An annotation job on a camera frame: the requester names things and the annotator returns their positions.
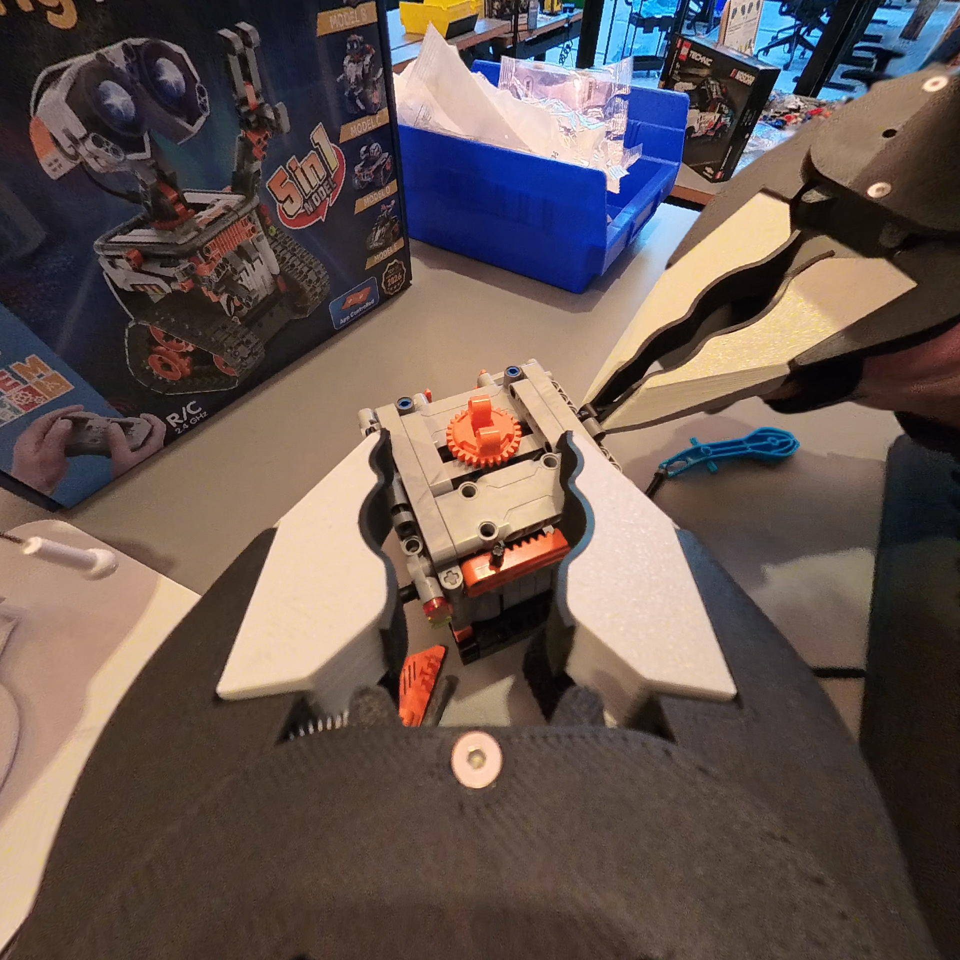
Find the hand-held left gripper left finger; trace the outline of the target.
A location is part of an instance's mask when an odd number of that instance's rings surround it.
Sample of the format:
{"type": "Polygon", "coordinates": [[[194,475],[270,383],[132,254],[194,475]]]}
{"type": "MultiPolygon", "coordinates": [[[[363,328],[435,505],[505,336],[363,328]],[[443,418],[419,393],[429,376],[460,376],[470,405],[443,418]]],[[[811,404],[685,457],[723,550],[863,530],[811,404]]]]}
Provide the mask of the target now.
{"type": "Polygon", "coordinates": [[[369,434],[276,522],[216,687],[225,701],[283,693],[341,714],[406,656],[392,530],[389,434],[369,434]]]}

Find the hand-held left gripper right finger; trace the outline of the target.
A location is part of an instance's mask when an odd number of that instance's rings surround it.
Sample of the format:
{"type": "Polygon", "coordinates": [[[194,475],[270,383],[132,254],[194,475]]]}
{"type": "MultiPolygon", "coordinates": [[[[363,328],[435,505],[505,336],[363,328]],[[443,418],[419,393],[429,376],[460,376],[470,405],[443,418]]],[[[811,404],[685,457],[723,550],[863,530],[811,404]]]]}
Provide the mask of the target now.
{"type": "Polygon", "coordinates": [[[626,726],[654,695],[713,703],[738,690],[673,521],[589,438],[558,440],[555,669],[626,726]]]}

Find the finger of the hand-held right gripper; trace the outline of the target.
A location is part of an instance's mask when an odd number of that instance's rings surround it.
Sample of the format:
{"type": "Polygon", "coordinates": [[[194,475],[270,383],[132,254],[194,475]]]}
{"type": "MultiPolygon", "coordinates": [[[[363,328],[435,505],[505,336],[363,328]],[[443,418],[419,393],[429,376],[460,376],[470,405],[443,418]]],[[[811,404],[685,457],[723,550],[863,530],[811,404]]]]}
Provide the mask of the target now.
{"type": "Polygon", "coordinates": [[[882,258],[816,260],[758,318],[707,336],[683,363],[640,379],[601,425],[606,432],[654,426],[774,389],[791,361],[915,287],[882,258]]]}
{"type": "Polygon", "coordinates": [[[743,345],[733,359],[711,341],[708,318],[744,297],[776,293],[785,271],[769,264],[789,251],[798,232],[790,204],[763,191],[680,254],[646,296],[588,389],[596,413],[694,413],[722,409],[785,378],[774,361],[749,370],[743,345]]]}

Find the blue plastic toy wrench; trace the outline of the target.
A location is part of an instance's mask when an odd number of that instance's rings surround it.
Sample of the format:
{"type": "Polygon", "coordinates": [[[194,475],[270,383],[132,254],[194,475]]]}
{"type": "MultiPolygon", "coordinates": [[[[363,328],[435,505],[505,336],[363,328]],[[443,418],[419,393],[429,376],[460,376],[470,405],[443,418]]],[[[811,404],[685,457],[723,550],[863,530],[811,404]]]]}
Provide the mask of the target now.
{"type": "Polygon", "coordinates": [[[750,433],[719,440],[690,437],[687,446],[662,461],[655,476],[674,479],[689,472],[716,474],[722,465],[739,461],[779,464],[792,458],[801,448],[798,438],[777,427],[759,427],[750,433]]]}

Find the grey orange toy block model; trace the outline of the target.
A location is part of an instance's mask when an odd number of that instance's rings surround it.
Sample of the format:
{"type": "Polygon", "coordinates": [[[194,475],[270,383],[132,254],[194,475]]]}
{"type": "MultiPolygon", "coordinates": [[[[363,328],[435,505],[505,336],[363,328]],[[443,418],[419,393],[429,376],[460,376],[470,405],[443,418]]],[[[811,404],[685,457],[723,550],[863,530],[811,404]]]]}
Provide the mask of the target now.
{"type": "Polygon", "coordinates": [[[358,413],[362,434],[390,435],[391,522],[424,616],[449,628],[463,665],[529,637],[549,613],[555,571],[570,551],[559,440],[602,443],[592,409],[577,409],[537,360],[447,398],[428,390],[358,413]]]}

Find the person's right hand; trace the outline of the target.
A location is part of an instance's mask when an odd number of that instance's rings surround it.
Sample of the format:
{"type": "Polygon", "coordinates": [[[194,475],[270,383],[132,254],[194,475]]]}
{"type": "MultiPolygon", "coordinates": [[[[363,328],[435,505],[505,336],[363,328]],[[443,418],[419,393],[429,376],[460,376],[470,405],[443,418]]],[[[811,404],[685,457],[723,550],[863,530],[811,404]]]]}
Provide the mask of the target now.
{"type": "Polygon", "coordinates": [[[870,356],[853,394],[872,409],[959,427],[959,325],[926,342],[870,356]]]}

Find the wood-edged side table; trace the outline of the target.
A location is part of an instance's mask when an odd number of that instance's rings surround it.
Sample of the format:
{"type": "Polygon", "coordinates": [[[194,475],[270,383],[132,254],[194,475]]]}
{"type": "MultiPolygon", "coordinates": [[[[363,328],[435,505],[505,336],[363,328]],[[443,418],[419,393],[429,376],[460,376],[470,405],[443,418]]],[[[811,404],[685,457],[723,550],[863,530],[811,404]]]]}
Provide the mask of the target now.
{"type": "MultiPolygon", "coordinates": [[[[764,152],[748,152],[746,144],[745,149],[743,150],[740,159],[734,168],[734,173],[738,174],[749,164],[764,156],[769,151],[771,150],[764,152]]],[[[669,197],[669,202],[691,210],[701,210],[702,207],[704,207],[723,186],[723,183],[708,182],[700,174],[683,164],[680,166],[675,185],[669,197]]]]}

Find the clear bags of toy parts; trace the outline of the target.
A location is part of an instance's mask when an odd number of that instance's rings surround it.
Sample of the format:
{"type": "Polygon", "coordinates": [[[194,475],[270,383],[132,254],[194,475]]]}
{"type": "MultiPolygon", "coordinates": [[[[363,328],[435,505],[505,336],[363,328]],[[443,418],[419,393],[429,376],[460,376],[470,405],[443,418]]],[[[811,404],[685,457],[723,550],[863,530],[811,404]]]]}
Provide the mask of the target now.
{"type": "Polygon", "coordinates": [[[827,118],[853,99],[821,99],[795,93],[774,92],[763,106],[747,143],[748,153],[764,153],[793,136],[801,126],[827,118]]]}

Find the orange toy panel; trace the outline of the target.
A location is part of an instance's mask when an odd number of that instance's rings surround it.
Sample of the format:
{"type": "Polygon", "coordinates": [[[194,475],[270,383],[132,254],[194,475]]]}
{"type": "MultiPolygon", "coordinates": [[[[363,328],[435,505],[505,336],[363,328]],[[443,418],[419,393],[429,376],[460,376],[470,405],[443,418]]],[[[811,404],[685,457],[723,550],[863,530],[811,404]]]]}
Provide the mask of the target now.
{"type": "Polygon", "coordinates": [[[424,723],[448,651],[447,645],[436,644],[406,656],[398,685],[398,716],[403,726],[424,723]]]}

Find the black box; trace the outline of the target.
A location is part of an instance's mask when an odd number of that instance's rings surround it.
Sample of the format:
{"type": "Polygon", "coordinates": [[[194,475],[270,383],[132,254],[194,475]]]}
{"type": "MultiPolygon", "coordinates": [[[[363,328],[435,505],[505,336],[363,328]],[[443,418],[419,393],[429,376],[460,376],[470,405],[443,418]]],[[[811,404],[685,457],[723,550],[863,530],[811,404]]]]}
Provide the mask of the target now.
{"type": "Polygon", "coordinates": [[[728,181],[781,72],[711,40],[673,35],[658,85],[689,100],[683,163],[711,184],[728,181]]]}

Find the black office chair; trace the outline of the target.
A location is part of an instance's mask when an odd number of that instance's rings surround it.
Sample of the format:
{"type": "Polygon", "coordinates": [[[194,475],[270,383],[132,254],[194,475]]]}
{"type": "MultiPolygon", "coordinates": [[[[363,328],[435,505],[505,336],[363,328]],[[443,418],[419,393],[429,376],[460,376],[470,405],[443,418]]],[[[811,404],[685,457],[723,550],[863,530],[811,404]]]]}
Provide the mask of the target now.
{"type": "Polygon", "coordinates": [[[768,1],[762,6],[754,56],[783,69],[802,66],[832,16],[834,1],[768,1]]]}

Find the blue storage bin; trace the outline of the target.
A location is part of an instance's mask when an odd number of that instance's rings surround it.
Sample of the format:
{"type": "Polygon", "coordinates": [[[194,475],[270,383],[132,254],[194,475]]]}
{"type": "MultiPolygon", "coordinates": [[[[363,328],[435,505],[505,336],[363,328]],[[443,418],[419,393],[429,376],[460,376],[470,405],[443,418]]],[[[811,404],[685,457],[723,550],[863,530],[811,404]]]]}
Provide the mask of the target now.
{"type": "Polygon", "coordinates": [[[593,169],[401,125],[409,236],[582,293],[670,195],[682,163],[689,104],[683,92],[630,90],[625,145],[641,152],[617,194],[593,169]]]}

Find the white stand with flat base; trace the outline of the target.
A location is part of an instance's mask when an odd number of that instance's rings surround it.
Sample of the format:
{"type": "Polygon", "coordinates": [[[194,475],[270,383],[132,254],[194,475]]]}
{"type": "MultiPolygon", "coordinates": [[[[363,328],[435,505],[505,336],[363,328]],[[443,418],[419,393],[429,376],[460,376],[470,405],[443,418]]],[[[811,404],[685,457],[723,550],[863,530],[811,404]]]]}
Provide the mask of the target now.
{"type": "Polygon", "coordinates": [[[14,527],[78,550],[103,550],[101,579],[2,540],[1,594],[21,611],[6,675],[22,710],[19,750],[1,789],[1,938],[12,941],[38,894],[66,806],[93,746],[133,680],[199,601],[119,547],[66,522],[14,527]]]}

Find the clear plastic bags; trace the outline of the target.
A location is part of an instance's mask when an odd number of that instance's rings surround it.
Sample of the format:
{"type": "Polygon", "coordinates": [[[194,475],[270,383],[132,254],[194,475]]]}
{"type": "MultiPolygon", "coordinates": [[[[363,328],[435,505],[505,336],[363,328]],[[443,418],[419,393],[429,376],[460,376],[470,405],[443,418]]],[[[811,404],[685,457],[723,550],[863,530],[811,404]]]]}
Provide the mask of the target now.
{"type": "Polygon", "coordinates": [[[429,27],[393,89],[402,125],[597,170],[617,194],[642,156],[627,143],[631,80],[625,59],[570,69],[513,57],[488,80],[429,27]]]}

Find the dark perforated pad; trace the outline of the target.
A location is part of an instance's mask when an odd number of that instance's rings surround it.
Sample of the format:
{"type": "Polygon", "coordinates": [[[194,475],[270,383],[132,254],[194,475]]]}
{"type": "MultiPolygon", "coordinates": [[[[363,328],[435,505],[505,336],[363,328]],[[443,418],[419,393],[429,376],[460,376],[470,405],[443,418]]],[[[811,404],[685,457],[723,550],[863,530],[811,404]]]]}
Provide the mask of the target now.
{"type": "Polygon", "coordinates": [[[958,463],[902,436],[886,464],[860,745],[942,958],[959,957],[958,463]]]}

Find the clear plastic holder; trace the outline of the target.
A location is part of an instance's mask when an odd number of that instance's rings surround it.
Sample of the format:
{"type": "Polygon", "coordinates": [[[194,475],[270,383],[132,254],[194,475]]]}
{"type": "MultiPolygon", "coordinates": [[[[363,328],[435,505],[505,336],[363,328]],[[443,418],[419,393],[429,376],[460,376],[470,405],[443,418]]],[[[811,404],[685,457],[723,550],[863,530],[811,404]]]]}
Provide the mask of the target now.
{"type": "Polygon", "coordinates": [[[1,603],[1,787],[6,785],[18,756],[22,709],[17,691],[7,675],[6,654],[21,621],[21,610],[2,598],[1,603]]]}

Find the yellow storage bin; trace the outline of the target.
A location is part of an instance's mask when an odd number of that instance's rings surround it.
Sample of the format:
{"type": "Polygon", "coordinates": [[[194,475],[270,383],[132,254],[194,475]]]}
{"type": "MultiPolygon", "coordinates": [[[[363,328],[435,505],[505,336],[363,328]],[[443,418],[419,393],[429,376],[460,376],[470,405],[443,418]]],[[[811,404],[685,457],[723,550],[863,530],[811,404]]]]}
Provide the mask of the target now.
{"type": "Polygon", "coordinates": [[[424,37],[432,25],[446,40],[472,32],[481,2],[400,1],[399,16],[404,33],[424,37]]]}

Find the dark printed toy kit box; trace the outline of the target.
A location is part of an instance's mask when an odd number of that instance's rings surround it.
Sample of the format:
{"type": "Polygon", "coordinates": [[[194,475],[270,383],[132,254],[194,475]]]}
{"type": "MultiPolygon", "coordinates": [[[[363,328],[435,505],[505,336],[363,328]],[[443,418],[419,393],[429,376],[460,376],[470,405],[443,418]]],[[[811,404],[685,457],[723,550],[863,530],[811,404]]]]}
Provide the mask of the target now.
{"type": "Polygon", "coordinates": [[[1,3],[3,490],[81,503],[410,286],[385,14],[1,3]]]}

